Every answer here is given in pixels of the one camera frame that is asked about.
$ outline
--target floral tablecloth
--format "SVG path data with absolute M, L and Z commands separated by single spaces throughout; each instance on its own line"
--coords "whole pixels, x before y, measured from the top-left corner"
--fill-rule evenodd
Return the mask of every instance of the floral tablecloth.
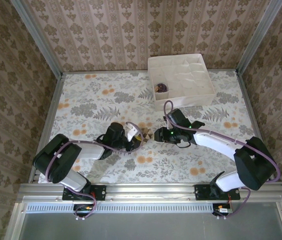
M 209 70 L 217 93 L 209 106 L 181 108 L 190 121 L 246 140 L 254 135 L 234 70 Z M 61 133 L 92 140 L 111 122 L 131 121 L 153 132 L 164 126 L 163 111 L 154 110 L 146 71 L 66 75 L 50 139 Z M 112 154 L 105 160 L 77 159 L 73 169 L 93 183 L 210 182 L 221 171 L 235 169 L 226 156 L 203 146 L 180 149 L 150 139 L 133 154 Z M 44 183 L 41 175 L 39 183 Z

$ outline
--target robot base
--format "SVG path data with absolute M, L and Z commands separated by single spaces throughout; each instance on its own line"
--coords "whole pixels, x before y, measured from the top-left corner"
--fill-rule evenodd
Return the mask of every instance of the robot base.
M 94 196 L 97 201 L 105 201 L 106 185 L 91 185 L 89 194 Z M 63 190 L 62 200 L 64 201 L 88 201 L 91 200 L 87 196 L 80 196 L 72 193 L 67 188 Z
M 196 184 L 194 185 L 195 189 L 195 199 L 197 201 L 206 201 L 206 200 L 228 200 L 229 195 L 232 200 L 240 200 L 240 192 L 238 188 L 232 189 L 228 192 L 220 194 L 218 197 L 212 194 L 211 185 L 209 184 Z

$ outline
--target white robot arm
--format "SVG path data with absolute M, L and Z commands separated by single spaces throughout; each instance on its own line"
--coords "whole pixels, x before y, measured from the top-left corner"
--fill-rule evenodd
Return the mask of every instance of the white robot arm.
M 127 152 L 135 151 L 140 147 L 141 140 L 135 137 L 140 134 L 134 124 L 126 124 L 127 131 L 119 123 L 113 122 L 105 134 L 100 135 L 96 141 L 69 140 L 62 134 L 56 135 L 34 158 L 33 166 L 41 173 L 46 174 L 46 170 L 56 152 L 62 146 L 67 146 L 56 156 L 50 166 L 48 176 L 50 182 L 61 183 L 76 192 L 89 192 L 91 183 L 80 173 L 72 170 L 72 165 L 76 159 L 103 160 L 109 157 L 113 150 L 125 149 Z
M 250 147 L 254 148 L 273 159 L 259 138 L 252 137 L 246 140 L 245 145 L 248 145 L 248 147 L 241 146 L 236 144 L 236 142 L 227 140 L 226 138 L 231 138 L 223 134 L 218 134 L 222 137 L 217 136 L 217 134 L 210 134 L 211 131 L 207 130 L 205 124 L 200 121 L 190 123 L 178 108 L 172 110 L 166 116 L 169 118 L 168 120 L 166 117 L 163 118 L 167 122 L 167 127 L 162 127 L 155 131 L 155 141 L 176 144 L 177 146 L 181 141 L 184 141 L 189 143 L 187 147 L 191 144 L 205 146 L 235 161 L 236 171 L 222 172 L 211 181 L 211 192 L 215 196 L 245 186 L 253 190 L 258 190 L 276 171 L 273 164 L 267 159 L 250 150 Z M 173 126 L 170 122 L 184 129 Z

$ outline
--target white storage box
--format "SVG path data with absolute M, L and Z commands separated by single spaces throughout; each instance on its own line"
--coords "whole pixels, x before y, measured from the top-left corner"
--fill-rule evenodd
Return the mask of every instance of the white storage box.
M 155 110 L 162 110 L 166 100 L 175 107 L 210 105 L 215 90 L 201 54 L 155 56 L 148 59 L 148 74 L 154 92 Z M 167 92 L 155 92 L 165 84 Z

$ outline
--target purple cable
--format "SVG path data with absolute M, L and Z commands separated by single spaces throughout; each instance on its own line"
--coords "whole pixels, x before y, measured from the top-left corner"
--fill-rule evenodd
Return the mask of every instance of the purple cable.
M 235 140 L 234 138 L 231 138 L 231 137 L 229 137 L 229 136 L 225 136 L 225 135 L 220 134 L 220 133 L 215 132 L 215 131 L 209 131 L 209 130 L 199 129 L 199 128 L 183 127 L 183 126 L 179 126 L 179 125 L 177 125 L 177 124 L 171 122 L 171 120 L 168 118 L 167 113 L 166 113 L 166 104 L 167 104 L 167 103 L 170 103 L 170 104 L 171 104 L 171 111 L 173 110 L 173 103 L 172 103 L 172 101 L 167 100 L 167 101 L 164 103 L 164 106 L 163 106 L 163 112 L 164 112 L 165 118 L 166 118 L 166 120 L 167 120 L 170 124 L 172 124 L 173 126 L 175 126 L 175 127 L 177 127 L 177 128 L 184 129 L 184 130 L 190 130 L 190 131 L 196 131 L 196 132 L 203 132 L 203 133 L 208 133 L 208 134 L 216 135 L 216 136 L 221 137 L 221 138 L 223 138 L 223 139 L 229 140 L 229 141 L 231 141 L 231 142 L 233 142 L 233 143 L 237 143 L 237 144 L 239 144 L 239 145 L 248 147 L 249 149 L 253 150 L 253 151 L 256 152 L 257 154 L 259 154 L 259 155 L 263 156 L 264 158 L 266 158 L 266 159 L 275 167 L 275 169 L 276 169 L 276 171 L 277 171 L 277 176 L 276 176 L 276 178 L 273 179 L 273 180 L 269 180 L 269 181 L 267 181 L 266 183 L 273 183 L 273 182 L 276 182 L 277 180 L 280 179 L 280 177 L 281 177 L 281 171 L 280 171 L 279 167 L 277 166 L 277 164 L 276 164 L 269 156 L 267 156 L 266 154 L 264 154 L 264 153 L 262 153 L 261 151 L 257 150 L 256 148 L 254 148 L 254 147 L 252 147 L 252 146 L 249 146 L 249 145 L 247 145 L 246 143 L 244 143 L 244 142 L 242 142 L 242 141 Z M 230 216 L 237 214 L 237 213 L 244 207 L 244 205 L 246 204 L 247 200 L 249 199 L 249 197 L 250 197 L 250 195 L 251 195 L 251 190 L 250 190 L 249 188 L 247 188 L 247 187 L 242 187 L 242 189 L 245 189 L 245 190 L 249 191 L 247 197 L 245 198 L 244 202 L 239 206 L 239 208 L 238 208 L 234 213 L 227 215 L 226 218 L 229 218 Z
M 247 187 L 241 187 L 241 189 L 245 189 L 245 190 L 247 190 L 249 192 L 247 194 L 247 197 L 245 198 L 244 202 L 239 206 L 239 208 L 236 209 L 235 212 L 233 212 L 231 214 L 228 214 L 226 216 L 226 218 L 230 218 L 231 216 L 234 216 L 235 214 L 237 214 L 244 207 L 244 205 L 246 204 L 247 200 L 250 198 L 251 190 L 249 188 L 247 188 Z
M 136 130 L 140 133 L 141 138 L 142 138 L 142 141 L 141 141 L 139 147 L 137 147 L 136 149 L 134 149 L 134 150 L 132 150 L 132 151 L 122 151 L 122 150 L 117 150 L 117 149 L 114 149 L 114 148 L 112 148 L 112 147 L 110 147 L 110 146 L 107 146 L 107 145 L 104 145 L 104 144 L 101 144 L 101 143 L 98 143 L 98 142 L 95 142 L 95 141 L 86 141 L 86 140 L 72 140 L 72 141 L 68 141 L 68 142 L 66 142 L 62 147 L 60 147 L 60 149 L 59 149 L 59 150 L 56 152 L 56 154 L 52 157 L 52 159 L 51 159 L 51 161 L 50 161 L 50 163 L 49 163 L 49 165 L 47 166 L 46 171 L 45 171 L 45 179 L 46 179 L 48 182 L 50 182 L 50 179 L 48 178 L 48 176 L 49 176 L 49 172 L 50 172 L 50 170 L 51 170 L 51 167 L 52 167 L 54 161 L 56 160 L 57 156 L 63 151 L 63 149 L 65 149 L 66 146 L 68 146 L 68 145 L 71 144 L 71 143 L 74 143 L 74 144 L 76 144 L 76 143 L 94 144 L 94 145 L 98 145 L 98 146 L 101 146 L 101 147 L 110 149 L 110 150 L 112 150 L 112 151 L 114 151 L 114 152 L 117 152 L 117 153 L 124 153 L 124 154 L 130 154 L 130 153 L 133 153 L 133 152 L 139 150 L 140 147 L 141 147 L 141 145 L 142 145 L 142 143 L 143 143 L 143 141 L 144 141 L 144 137 L 143 137 L 142 131 L 141 131 L 141 129 L 140 129 L 136 124 L 134 124 L 134 123 L 132 123 L 132 122 L 130 122 L 130 121 L 127 121 L 126 123 L 127 123 L 127 124 L 131 124 L 132 126 L 134 126 L 134 127 L 136 128 Z M 69 191 L 71 191 L 71 192 L 74 193 L 74 194 L 81 195 L 81 196 L 85 196 L 85 197 L 89 197 L 89 198 L 91 198 L 91 199 L 94 201 L 93 209 L 92 209 L 86 216 L 84 216 L 84 217 L 79 217 L 79 216 L 77 215 L 77 210 L 75 211 L 75 215 L 76 215 L 77 218 L 87 218 L 87 217 L 89 217 L 89 216 L 95 211 L 95 209 L 96 209 L 96 199 L 95 199 L 95 197 L 93 197 L 92 195 L 89 195 L 89 194 L 77 192 L 77 191 L 71 189 L 71 188 L 68 187 L 68 186 L 65 186 L 65 187 L 66 187 L 67 189 L 69 189 Z
M 235 140 L 234 138 L 231 138 L 231 137 L 229 137 L 229 136 L 225 136 L 225 135 L 220 134 L 220 133 L 215 132 L 215 131 L 210 131 L 210 130 L 206 130 L 206 129 L 199 129 L 199 128 L 183 127 L 183 126 L 179 126 L 179 125 L 177 125 L 177 124 L 171 122 L 171 120 L 170 120 L 170 119 L 168 118 L 168 116 L 167 116 L 166 109 L 165 109 L 167 103 L 170 103 L 170 104 L 171 104 L 171 111 L 173 110 L 173 103 L 172 103 L 172 101 L 167 100 L 167 101 L 164 103 L 164 107 L 163 107 L 163 111 L 164 111 L 164 115 L 165 115 L 165 117 L 166 117 L 166 120 L 167 120 L 168 122 L 170 122 L 171 125 L 174 125 L 174 126 L 176 126 L 177 128 L 179 128 L 179 129 L 184 129 L 184 130 L 190 130 L 190 131 L 196 131 L 196 132 L 202 132 L 202 133 L 208 133 L 208 134 L 211 134 L 211 135 L 216 135 L 216 136 L 218 136 L 218 137 L 220 137 L 220 138 L 229 140 L 229 141 L 231 141 L 231 142 L 233 142 L 233 143 L 236 143 L 236 144 L 245 146 L 245 147 L 247 147 L 247 148 L 253 150 L 255 153 L 257 153 L 257 154 L 261 155 L 262 157 L 266 158 L 266 159 L 275 167 L 275 170 L 276 170 L 276 172 L 277 172 L 277 176 L 276 176 L 275 179 L 267 181 L 267 183 L 273 183 L 273 182 L 276 182 L 276 181 L 278 181 L 278 180 L 280 179 L 280 177 L 281 177 L 281 171 L 280 171 L 279 167 L 277 166 L 277 164 L 276 164 L 269 156 L 267 156 L 266 154 L 262 153 L 262 152 L 259 151 L 258 149 L 254 148 L 254 147 L 252 147 L 252 146 L 249 146 L 248 144 L 246 144 L 246 143 L 244 143 L 244 142 L 242 142 L 242 141 Z
M 74 190 L 71 189 L 70 187 L 66 187 L 66 188 L 69 189 L 69 191 L 72 192 L 72 193 L 74 193 L 74 194 L 81 195 L 81 196 L 85 196 L 85 197 L 89 197 L 89 198 L 91 198 L 91 199 L 93 200 L 93 202 L 94 202 L 93 208 L 92 208 L 92 210 L 91 210 L 87 215 L 82 216 L 82 217 L 80 217 L 79 215 L 77 215 L 77 210 L 78 210 L 79 208 L 77 208 L 77 209 L 75 210 L 75 213 L 74 213 L 74 215 L 75 215 L 77 218 L 79 218 L 79 219 L 86 219 L 86 218 L 88 218 L 89 216 L 91 216 L 92 213 L 93 213 L 93 212 L 95 211 L 95 209 L 96 209 L 96 199 L 95 199 L 95 197 L 93 197 L 93 196 L 90 195 L 90 194 L 85 194 L 85 193 L 81 193 L 81 192 L 78 192 L 78 191 L 74 191 Z

